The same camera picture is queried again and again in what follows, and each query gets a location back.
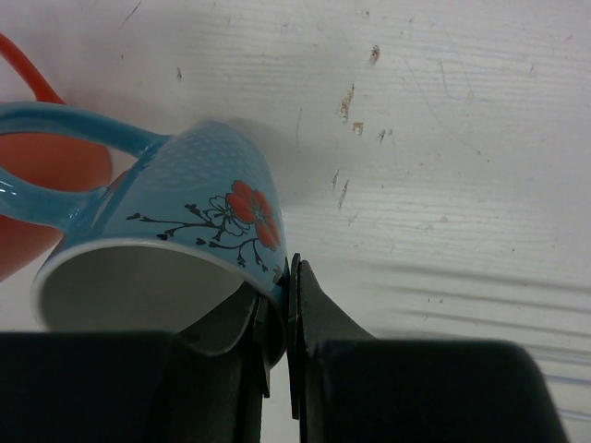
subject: orange handle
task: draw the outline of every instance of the orange handle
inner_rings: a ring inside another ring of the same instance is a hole
[[[27,56],[2,32],[0,32],[0,54],[29,85],[38,102],[65,104]]]

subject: mug handle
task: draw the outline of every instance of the mug handle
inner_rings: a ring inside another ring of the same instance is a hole
[[[0,136],[22,132],[82,138],[136,158],[153,147],[161,146],[170,138],[64,104],[1,104]],[[32,185],[0,167],[0,214],[64,231],[81,209],[101,198],[107,189],[55,191]]]
[[[62,103],[64,101],[55,93],[35,65],[6,35],[0,32],[0,55],[13,67],[20,77],[29,85],[37,102]]]

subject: mug rim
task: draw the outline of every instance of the mug rim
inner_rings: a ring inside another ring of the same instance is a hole
[[[210,263],[219,266],[220,268],[237,274],[241,277],[246,283],[250,284],[258,293],[264,295],[267,300],[273,306],[273,311],[275,312],[275,316],[279,318],[280,324],[282,326],[282,343],[285,344],[285,322],[283,316],[281,315],[281,309],[278,306],[278,303],[273,299],[271,292],[268,290],[264,290],[262,286],[256,282],[255,279],[250,276],[245,269],[242,269],[238,266],[233,266],[229,264],[227,261],[208,253],[201,249],[196,249],[194,247],[190,247],[187,245],[180,245],[177,243],[166,243],[166,242],[159,242],[151,239],[139,239],[139,238],[131,238],[131,237],[119,237],[119,238],[108,238],[108,239],[95,239],[89,242],[84,242],[80,245],[73,245],[65,250],[59,251],[55,256],[49,256],[49,258],[43,263],[41,268],[37,271],[33,283],[30,287],[30,301],[32,305],[32,313],[33,318],[40,325],[44,330],[50,330],[45,317],[42,313],[42,287],[47,282],[48,278],[52,275],[52,273],[61,265],[68,262],[70,259],[80,256],[82,254],[97,251],[100,249],[107,249],[110,247],[118,247],[118,246],[139,246],[139,247],[153,247],[158,249],[163,249],[167,251],[177,252],[180,254],[185,254],[188,256],[192,256],[195,258],[200,258]],[[278,356],[275,357],[275,361],[273,364],[277,363],[283,352],[281,352]]]

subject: blue mug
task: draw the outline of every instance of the blue mug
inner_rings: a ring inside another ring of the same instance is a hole
[[[282,325],[288,265],[279,200],[263,155],[233,128],[155,134],[71,106],[0,105],[0,135],[60,134],[136,157],[108,188],[62,192],[0,168],[0,213],[58,228],[32,284],[50,330],[181,330],[243,284]],[[283,353],[284,335],[274,358]]]

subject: black plastic part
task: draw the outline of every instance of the black plastic part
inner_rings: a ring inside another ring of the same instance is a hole
[[[243,285],[179,335],[0,334],[0,441],[259,442],[259,300]]]
[[[302,442],[567,443],[523,349],[372,340],[306,261],[296,257],[292,272],[288,358]]]

